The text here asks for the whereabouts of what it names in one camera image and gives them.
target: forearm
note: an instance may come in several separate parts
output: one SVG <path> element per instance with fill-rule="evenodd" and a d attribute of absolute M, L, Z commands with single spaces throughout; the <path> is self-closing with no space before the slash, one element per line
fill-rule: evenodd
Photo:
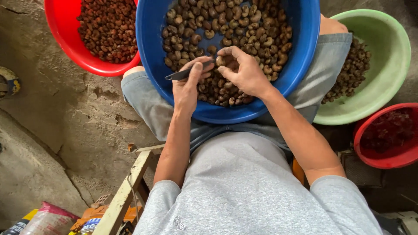
<path fill-rule="evenodd" d="M 305 171 L 310 184 L 324 175 L 333 174 L 345 177 L 341 163 L 326 139 L 276 88 L 270 87 L 260 98 Z"/>
<path fill-rule="evenodd" d="M 172 180 L 180 188 L 190 158 L 190 121 L 191 117 L 174 111 L 168 129 L 167 141 L 158 160 L 154 184 L 161 180 Z"/>

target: red plastic basin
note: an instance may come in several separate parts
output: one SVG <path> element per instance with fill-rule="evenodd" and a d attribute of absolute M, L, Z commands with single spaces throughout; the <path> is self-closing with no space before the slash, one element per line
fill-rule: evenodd
<path fill-rule="evenodd" d="M 105 77 L 122 75 L 137 66 L 141 60 L 139 52 L 131 62 L 125 64 L 103 62 L 90 54 L 77 32 L 80 23 L 76 17 L 80 15 L 81 2 L 81 0 L 45 0 L 46 20 L 52 35 L 65 54 L 83 69 Z"/>
<path fill-rule="evenodd" d="M 360 145 L 361 137 L 366 128 L 379 116 L 400 108 L 412 108 L 414 121 L 414 137 L 402 146 L 395 146 L 384 153 L 377 153 L 373 149 L 365 149 Z M 374 114 L 357 122 L 354 129 L 354 150 L 363 162 L 379 169 L 400 168 L 418 160 L 418 103 L 403 103 L 381 109 Z"/>

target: green plastic basin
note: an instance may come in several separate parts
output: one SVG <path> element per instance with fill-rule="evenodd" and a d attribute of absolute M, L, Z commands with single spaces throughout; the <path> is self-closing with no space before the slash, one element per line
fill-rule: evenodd
<path fill-rule="evenodd" d="M 378 111 L 398 92 L 409 69 L 411 46 L 402 25 L 392 16 L 369 9 L 351 10 L 331 17 L 338 20 L 372 53 L 366 80 L 352 97 L 321 105 L 314 123 L 343 125 Z"/>

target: blue plastic basin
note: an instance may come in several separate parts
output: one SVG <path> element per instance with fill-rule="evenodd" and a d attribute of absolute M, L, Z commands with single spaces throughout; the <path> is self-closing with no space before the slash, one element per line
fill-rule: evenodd
<path fill-rule="evenodd" d="M 319 34 L 320 10 L 318 0 L 284 0 L 282 5 L 288 23 L 293 28 L 293 48 L 289 53 L 289 61 L 273 85 L 286 97 L 303 79 L 314 56 Z M 172 83 L 164 79 L 172 71 L 164 64 L 166 52 L 162 48 L 161 37 L 161 31 L 166 26 L 165 15 L 172 6 L 173 0 L 139 0 L 136 12 L 136 38 L 142 64 L 152 84 L 164 99 L 174 105 Z M 219 34 L 211 40 L 204 39 L 199 43 L 199 47 L 206 49 L 212 44 L 219 49 L 221 39 Z M 233 124 L 249 121 L 266 112 L 266 106 L 259 99 L 255 99 L 249 105 L 229 108 L 198 101 L 193 117 L 208 123 Z"/>

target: knee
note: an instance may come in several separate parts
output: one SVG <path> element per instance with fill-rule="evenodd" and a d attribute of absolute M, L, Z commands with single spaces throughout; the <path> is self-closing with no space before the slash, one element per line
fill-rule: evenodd
<path fill-rule="evenodd" d="M 334 34 L 334 33 L 348 33 L 348 29 L 345 25 L 340 22 L 326 18 L 321 14 L 321 26 L 319 35 Z"/>
<path fill-rule="evenodd" d="M 140 72 L 140 71 L 145 71 L 145 68 L 144 68 L 144 67 L 142 67 L 142 66 L 136 66 L 136 67 L 133 67 L 133 68 L 129 69 L 128 71 L 126 71 L 126 72 L 123 74 L 122 79 L 123 79 L 123 78 L 125 78 L 126 76 L 128 76 L 129 74 L 133 74 L 133 73 L 135 73 L 135 72 Z"/>

